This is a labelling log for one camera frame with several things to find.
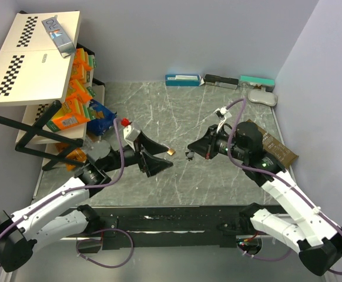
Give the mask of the key bunch with panda charm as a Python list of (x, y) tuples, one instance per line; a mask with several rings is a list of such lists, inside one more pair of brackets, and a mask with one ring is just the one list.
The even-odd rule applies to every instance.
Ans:
[(191, 150), (187, 150), (185, 156), (188, 161), (192, 161), (195, 158), (195, 153)]

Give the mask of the long shackle brass padlock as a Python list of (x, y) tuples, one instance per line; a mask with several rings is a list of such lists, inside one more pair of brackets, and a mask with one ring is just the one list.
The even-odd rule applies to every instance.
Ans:
[(166, 146), (167, 147), (167, 154), (170, 155), (170, 156), (173, 156), (176, 151), (174, 149), (172, 149), (171, 147), (169, 146)]

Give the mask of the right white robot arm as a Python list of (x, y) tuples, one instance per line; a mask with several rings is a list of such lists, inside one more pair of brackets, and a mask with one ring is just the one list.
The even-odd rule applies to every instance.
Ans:
[(241, 213), (239, 225), (244, 233), (260, 231), (271, 235), (295, 251), (303, 265), (317, 276), (330, 272), (342, 258), (342, 226), (313, 204), (289, 171), (263, 148), (263, 134), (255, 123), (239, 123), (232, 138), (218, 125), (212, 125), (187, 149), (207, 160), (218, 154), (239, 160), (238, 166), (246, 176), (271, 195), (292, 219), (283, 220), (253, 203)]

